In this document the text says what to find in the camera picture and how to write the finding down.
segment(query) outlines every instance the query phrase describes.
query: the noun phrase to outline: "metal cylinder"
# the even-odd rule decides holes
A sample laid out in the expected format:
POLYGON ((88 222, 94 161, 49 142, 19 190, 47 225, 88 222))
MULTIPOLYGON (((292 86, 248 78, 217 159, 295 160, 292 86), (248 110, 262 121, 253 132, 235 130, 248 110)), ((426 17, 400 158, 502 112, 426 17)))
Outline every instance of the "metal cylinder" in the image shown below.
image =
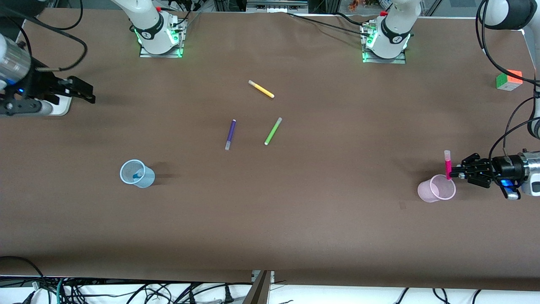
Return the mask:
POLYGON ((0 34, 0 90, 23 79, 31 62, 27 51, 0 34))

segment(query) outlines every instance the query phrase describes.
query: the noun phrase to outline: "blue marker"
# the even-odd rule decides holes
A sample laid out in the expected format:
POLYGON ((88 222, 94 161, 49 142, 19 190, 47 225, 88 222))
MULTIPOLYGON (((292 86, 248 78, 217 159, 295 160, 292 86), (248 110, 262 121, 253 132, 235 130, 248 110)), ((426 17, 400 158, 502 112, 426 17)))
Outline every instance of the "blue marker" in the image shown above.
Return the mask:
POLYGON ((229 128, 229 135, 227 136, 227 143, 225 144, 225 150, 229 151, 231 147, 231 140, 233 140, 234 127, 236 127, 236 120, 231 122, 231 127, 229 128))

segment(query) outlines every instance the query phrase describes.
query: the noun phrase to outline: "brown table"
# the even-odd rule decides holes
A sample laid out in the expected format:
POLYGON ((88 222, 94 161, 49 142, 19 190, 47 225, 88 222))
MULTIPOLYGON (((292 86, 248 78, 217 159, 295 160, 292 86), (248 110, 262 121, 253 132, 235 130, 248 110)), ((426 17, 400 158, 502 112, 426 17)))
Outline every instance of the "brown table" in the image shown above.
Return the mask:
MULTIPOLYGON (((357 35, 285 14, 201 14, 177 60, 139 58, 129 25, 121 11, 85 10, 71 31, 89 53, 59 75, 91 83, 95 105, 0 120, 1 254, 46 275, 247 281, 251 269, 274 269, 288 283, 540 288, 539 199, 507 201, 464 181, 448 202, 416 194, 444 171, 443 150, 486 157, 531 95, 528 84, 494 88, 472 20, 419 19, 406 65, 362 63, 357 35), (155 186, 122 183, 132 158, 155 170, 155 186)), ((81 51, 26 28, 49 66, 81 51)), ((488 40, 502 66, 533 77, 520 32, 488 40)), ((523 128, 509 148, 538 142, 523 128)))

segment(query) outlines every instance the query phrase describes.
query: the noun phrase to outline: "rubik's cube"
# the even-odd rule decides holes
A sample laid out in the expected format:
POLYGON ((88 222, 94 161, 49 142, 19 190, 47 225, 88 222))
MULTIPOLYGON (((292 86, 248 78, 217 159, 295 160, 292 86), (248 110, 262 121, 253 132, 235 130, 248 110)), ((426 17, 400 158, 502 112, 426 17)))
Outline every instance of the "rubik's cube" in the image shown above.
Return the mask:
MULTIPOLYGON (((508 71, 518 76, 522 75, 520 71, 512 71, 512 70, 508 70, 508 71)), ((522 80, 510 77, 506 75, 505 73, 502 73, 499 76, 497 76, 497 89, 499 90, 512 91, 515 88, 519 87, 522 83, 523 83, 522 80)))

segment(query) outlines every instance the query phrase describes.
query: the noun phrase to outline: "cup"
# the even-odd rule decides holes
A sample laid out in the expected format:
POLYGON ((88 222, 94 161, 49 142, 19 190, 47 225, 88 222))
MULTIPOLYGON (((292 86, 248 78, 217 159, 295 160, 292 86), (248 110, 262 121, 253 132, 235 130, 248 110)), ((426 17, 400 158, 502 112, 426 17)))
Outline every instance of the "cup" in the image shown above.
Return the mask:
POLYGON ((438 174, 418 185, 418 195, 424 202, 446 201, 456 194, 456 184, 447 180, 445 175, 438 174))
POLYGON ((146 188, 154 182, 156 174, 152 169, 145 166, 142 161, 130 160, 120 168, 120 179, 126 184, 146 188))

